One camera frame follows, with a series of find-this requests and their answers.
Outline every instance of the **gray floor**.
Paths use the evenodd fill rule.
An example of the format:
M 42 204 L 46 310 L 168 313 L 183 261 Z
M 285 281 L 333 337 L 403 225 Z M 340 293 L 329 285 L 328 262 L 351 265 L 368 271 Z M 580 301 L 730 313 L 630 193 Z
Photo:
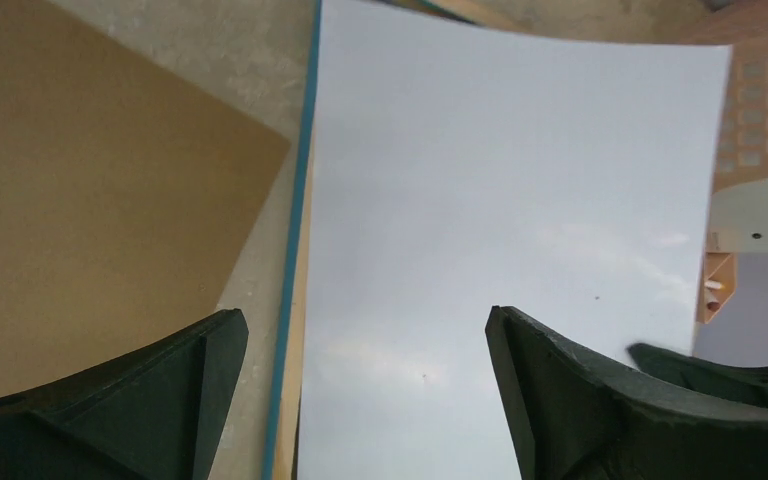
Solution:
M 313 1 L 53 1 L 296 140 Z M 707 14 L 699 0 L 476 1 L 536 34 L 590 40 L 668 42 Z M 211 472 L 216 479 L 259 478 L 294 158 L 285 162 L 221 300 L 243 308 L 251 334 Z

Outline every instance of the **white sheet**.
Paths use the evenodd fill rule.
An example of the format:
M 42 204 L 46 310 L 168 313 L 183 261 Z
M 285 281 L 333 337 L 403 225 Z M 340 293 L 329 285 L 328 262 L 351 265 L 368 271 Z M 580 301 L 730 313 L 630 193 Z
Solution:
M 518 479 L 494 304 L 689 353 L 728 63 L 324 0 L 299 478 Z

